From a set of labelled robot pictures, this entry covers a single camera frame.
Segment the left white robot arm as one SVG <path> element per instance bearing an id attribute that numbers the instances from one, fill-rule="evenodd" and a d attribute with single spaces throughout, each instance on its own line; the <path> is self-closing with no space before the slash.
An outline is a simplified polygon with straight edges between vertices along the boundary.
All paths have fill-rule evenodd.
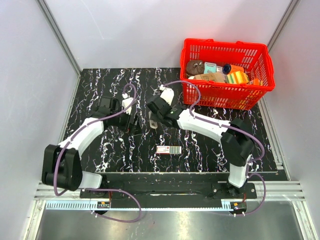
<path id="1" fill-rule="evenodd" d="M 101 174 L 82 169 L 81 159 L 85 150 L 108 127 L 116 127 L 130 135 L 139 134 L 139 118 L 133 107 L 136 99 L 126 93 L 122 100 L 104 96 L 93 108 L 82 125 L 57 145 L 49 144 L 44 150 L 41 181 L 69 191 L 90 189 L 98 198 L 107 195 L 108 185 Z"/>

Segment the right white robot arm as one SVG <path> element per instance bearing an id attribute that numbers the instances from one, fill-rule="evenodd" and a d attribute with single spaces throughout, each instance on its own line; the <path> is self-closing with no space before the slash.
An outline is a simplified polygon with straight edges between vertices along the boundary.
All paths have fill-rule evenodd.
<path id="1" fill-rule="evenodd" d="M 155 120 L 166 127 L 192 131 L 218 142 L 229 163 L 228 194 L 239 198 L 245 193 L 247 165 L 252 157 L 254 141 L 245 134 L 243 121 L 213 119 L 193 113 L 184 106 L 171 107 L 158 95 L 149 100 L 146 106 Z"/>

